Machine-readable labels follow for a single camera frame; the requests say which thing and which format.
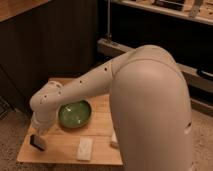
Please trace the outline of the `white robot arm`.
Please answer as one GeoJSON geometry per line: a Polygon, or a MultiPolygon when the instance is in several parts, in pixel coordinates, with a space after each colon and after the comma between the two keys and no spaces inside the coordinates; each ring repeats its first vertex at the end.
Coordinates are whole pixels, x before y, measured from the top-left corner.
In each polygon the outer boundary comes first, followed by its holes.
{"type": "Polygon", "coordinates": [[[191,102],[172,55],[145,45],[62,85],[46,83],[30,99],[31,123],[52,126],[54,110],[107,94],[125,171],[192,171],[191,102]]]}

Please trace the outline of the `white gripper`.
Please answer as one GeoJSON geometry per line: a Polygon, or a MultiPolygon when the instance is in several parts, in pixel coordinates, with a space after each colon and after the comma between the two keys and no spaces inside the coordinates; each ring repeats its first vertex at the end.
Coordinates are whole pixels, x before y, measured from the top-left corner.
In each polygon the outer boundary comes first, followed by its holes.
{"type": "Polygon", "coordinates": [[[36,113],[31,118],[31,124],[37,136],[45,134],[54,124],[54,119],[48,117],[46,120],[41,120],[36,113]]]}

